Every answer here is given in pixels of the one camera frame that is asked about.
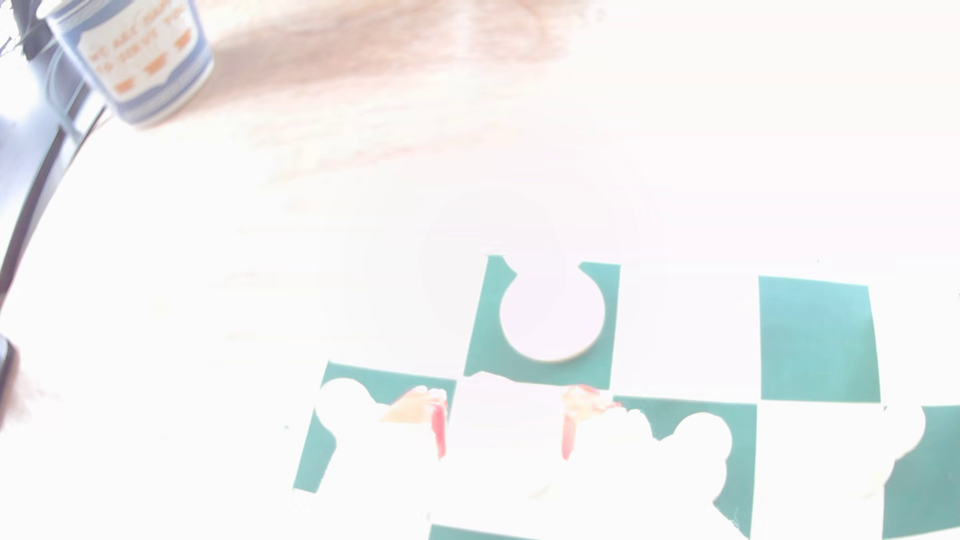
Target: black object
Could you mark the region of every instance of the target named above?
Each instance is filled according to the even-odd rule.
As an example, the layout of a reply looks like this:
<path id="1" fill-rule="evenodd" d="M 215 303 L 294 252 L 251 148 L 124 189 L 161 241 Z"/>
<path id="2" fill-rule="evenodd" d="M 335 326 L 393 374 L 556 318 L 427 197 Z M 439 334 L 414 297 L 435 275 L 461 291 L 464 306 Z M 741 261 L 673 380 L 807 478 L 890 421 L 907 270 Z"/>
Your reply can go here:
<path id="1" fill-rule="evenodd" d="M 0 335 L 0 426 L 3 425 L 3 413 L 7 409 L 7 399 L 13 380 L 11 373 L 15 363 L 16 349 L 6 337 Z"/>
<path id="2" fill-rule="evenodd" d="M 37 0 L 12 0 L 13 20 L 20 32 L 23 54 L 27 60 L 33 60 L 54 36 L 47 23 L 36 18 L 38 4 Z"/>

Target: white square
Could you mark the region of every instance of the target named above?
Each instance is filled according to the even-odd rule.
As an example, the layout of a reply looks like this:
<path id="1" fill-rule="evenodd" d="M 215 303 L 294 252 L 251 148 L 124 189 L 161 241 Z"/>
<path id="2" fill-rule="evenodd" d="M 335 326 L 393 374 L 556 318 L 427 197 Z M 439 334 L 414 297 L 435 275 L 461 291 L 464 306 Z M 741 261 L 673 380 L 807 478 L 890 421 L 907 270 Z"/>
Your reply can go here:
<path id="1" fill-rule="evenodd" d="M 746 271 L 624 267 L 611 391 L 759 401 L 758 291 L 757 275 Z"/>
<path id="2" fill-rule="evenodd" d="M 917 279 L 870 287 L 880 399 L 960 404 L 960 294 Z"/>
<path id="3" fill-rule="evenodd" d="M 753 540 L 877 540 L 882 405 L 760 402 Z"/>
<path id="4" fill-rule="evenodd" d="M 549 504 L 531 501 L 563 469 L 562 386 L 488 373 L 457 381 L 433 523 L 520 538 L 552 537 Z"/>

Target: blue and white cup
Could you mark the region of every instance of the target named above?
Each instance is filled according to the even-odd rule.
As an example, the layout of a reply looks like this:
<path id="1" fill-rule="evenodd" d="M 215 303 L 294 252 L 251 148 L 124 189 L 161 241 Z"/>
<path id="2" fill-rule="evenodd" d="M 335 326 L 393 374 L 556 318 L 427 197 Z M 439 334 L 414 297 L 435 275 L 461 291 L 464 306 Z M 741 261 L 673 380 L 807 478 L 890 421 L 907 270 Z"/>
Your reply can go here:
<path id="1" fill-rule="evenodd" d="M 44 0 L 64 53 L 120 118 L 154 124 L 185 105 L 213 71 L 193 0 Z"/>

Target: green square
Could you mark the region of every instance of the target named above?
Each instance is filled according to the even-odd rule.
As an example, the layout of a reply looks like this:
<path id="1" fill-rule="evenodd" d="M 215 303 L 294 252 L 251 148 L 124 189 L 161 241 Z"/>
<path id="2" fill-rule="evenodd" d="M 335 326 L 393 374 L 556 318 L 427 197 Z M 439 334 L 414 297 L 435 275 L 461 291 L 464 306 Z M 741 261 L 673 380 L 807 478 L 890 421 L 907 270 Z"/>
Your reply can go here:
<path id="1" fill-rule="evenodd" d="M 760 276 L 759 287 L 762 399 L 880 403 L 866 286 Z"/>
<path id="2" fill-rule="evenodd" d="M 606 318 L 600 335 L 589 349 L 572 360 L 537 362 L 517 352 L 507 341 L 500 325 L 500 303 L 510 283 L 516 278 L 516 272 L 503 257 L 488 257 L 464 375 L 469 377 L 486 371 L 517 382 L 588 384 L 594 388 L 610 388 L 620 266 L 584 262 L 580 264 L 580 269 L 596 282 L 603 295 Z"/>
<path id="3" fill-rule="evenodd" d="M 442 388 L 446 390 L 447 410 L 453 407 L 453 394 L 457 386 L 456 380 L 407 375 L 333 362 L 326 365 L 321 385 L 328 380 L 342 378 L 354 379 L 366 386 L 373 400 L 379 404 L 391 404 L 411 388 L 421 384 L 428 388 Z M 336 448 L 337 443 L 333 433 L 320 423 L 317 413 L 314 412 L 310 420 L 310 428 L 306 433 L 306 440 L 303 442 L 303 452 L 300 454 L 300 466 L 297 467 L 294 489 L 317 493 L 320 482 L 324 479 L 326 466 L 330 463 Z"/>
<path id="4" fill-rule="evenodd" d="M 750 538 L 754 515 L 754 472 L 756 468 L 756 405 L 693 402 L 660 398 L 615 397 L 627 408 L 640 409 L 650 421 L 658 440 L 670 435 L 691 414 L 708 412 L 723 418 L 730 428 L 733 445 L 727 457 L 727 483 L 713 504 L 743 535 Z"/>
<path id="5" fill-rule="evenodd" d="M 887 480 L 884 538 L 960 527 L 960 405 L 925 406 L 924 414 L 924 438 Z"/>
<path id="6" fill-rule="evenodd" d="M 429 540 L 524 540 L 515 536 L 500 536 L 488 532 L 465 530 L 462 528 L 442 527 L 435 525 L 430 529 Z"/>

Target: table surface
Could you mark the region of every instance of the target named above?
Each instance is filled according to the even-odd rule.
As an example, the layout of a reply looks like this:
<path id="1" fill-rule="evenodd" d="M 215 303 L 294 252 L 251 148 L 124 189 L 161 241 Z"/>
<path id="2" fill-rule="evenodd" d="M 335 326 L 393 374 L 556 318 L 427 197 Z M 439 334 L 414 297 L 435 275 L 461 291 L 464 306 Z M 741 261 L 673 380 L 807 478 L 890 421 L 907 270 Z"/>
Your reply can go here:
<path id="1" fill-rule="evenodd" d="M 456 376 L 485 255 L 620 263 L 628 311 L 678 269 L 960 290 L 956 6 L 198 7 L 213 77 L 89 139 L 0 317 L 17 537 L 274 530 L 325 363 Z"/>

